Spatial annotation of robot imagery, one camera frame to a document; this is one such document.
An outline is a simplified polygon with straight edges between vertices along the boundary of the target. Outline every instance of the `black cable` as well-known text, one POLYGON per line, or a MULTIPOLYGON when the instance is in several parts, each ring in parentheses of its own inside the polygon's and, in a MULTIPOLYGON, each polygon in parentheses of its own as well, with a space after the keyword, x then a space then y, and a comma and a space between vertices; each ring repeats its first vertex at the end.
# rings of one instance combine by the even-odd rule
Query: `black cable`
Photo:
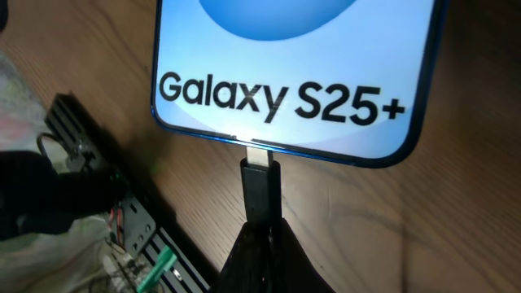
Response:
POLYGON ((38 135, 38 137, 36 138, 36 144, 38 145, 38 150, 40 151, 40 153, 48 158, 47 156, 47 151, 46 151, 46 148, 43 146, 43 138, 49 138, 49 139, 52 139, 54 140, 55 142, 59 143, 60 146, 64 146, 63 142, 59 140, 59 138, 57 138, 55 135, 53 134, 50 134, 50 133, 40 133, 38 135))

